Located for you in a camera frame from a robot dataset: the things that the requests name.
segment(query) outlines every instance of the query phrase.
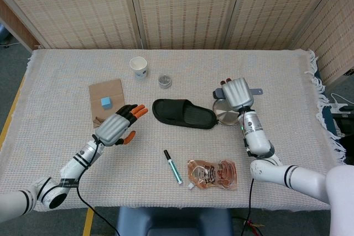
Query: slide sandal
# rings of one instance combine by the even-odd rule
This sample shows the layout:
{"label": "slide sandal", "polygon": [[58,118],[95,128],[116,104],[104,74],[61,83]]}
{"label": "slide sandal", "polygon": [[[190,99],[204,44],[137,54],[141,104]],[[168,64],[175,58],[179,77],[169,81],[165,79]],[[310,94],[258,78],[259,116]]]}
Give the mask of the slide sandal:
{"label": "slide sandal", "polygon": [[153,113],[158,121],[180,127],[210,129],[217,124],[212,110],[195,106],[187,99],[157,99]]}

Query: paper cup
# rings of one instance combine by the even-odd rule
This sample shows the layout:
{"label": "paper cup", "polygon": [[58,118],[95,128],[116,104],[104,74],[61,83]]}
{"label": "paper cup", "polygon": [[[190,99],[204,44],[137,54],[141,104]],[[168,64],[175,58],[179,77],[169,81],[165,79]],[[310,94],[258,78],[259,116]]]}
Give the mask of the paper cup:
{"label": "paper cup", "polygon": [[134,71],[135,78],[139,80],[146,78],[148,62],[145,58],[141,56],[133,57],[129,64]]}

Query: blue foam block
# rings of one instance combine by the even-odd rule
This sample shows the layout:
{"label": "blue foam block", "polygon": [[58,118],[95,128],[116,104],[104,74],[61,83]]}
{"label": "blue foam block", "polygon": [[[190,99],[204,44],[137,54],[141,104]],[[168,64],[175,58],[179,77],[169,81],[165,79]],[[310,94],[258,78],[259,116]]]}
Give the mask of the blue foam block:
{"label": "blue foam block", "polygon": [[111,98],[109,98],[109,97],[102,98],[101,105],[105,110],[111,109],[112,108]]}

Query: orange fingertip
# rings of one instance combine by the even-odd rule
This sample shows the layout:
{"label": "orange fingertip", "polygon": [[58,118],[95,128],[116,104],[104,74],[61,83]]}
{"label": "orange fingertip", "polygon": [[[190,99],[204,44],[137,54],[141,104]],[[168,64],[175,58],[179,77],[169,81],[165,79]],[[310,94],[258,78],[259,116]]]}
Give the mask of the orange fingertip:
{"label": "orange fingertip", "polygon": [[140,104],[138,107],[134,108],[131,110],[132,114],[136,114],[137,112],[139,112],[140,110],[144,109],[145,106],[143,104]]}
{"label": "orange fingertip", "polygon": [[129,133],[129,135],[124,139],[123,144],[124,144],[124,145],[129,144],[129,142],[132,141],[132,139],[134,138],[135,133],[136,133],[136,131],[131,131],[131,132]]}
{"label": "orange fingertip", "polygon": [[141,116],[143,116],[144,114],[146,114],[149,110],[147,110],[146,108],[145,109],[142,109],[140,110],[139,112],[137,112],[134,116],[138,119],[140,118]]}

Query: snack bag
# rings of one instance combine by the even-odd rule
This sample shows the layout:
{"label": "snack bag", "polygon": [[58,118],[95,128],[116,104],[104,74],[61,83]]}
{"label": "snack bag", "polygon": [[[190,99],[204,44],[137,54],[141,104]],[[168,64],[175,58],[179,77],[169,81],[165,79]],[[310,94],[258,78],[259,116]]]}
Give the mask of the snack bag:
{"label": "snack bag", "polygon": [[190,160],[188,177],[199,188],[217,186],[223,189],[236,189],[237,185],[236,166],[230,160],[221,160],[219,163]]}

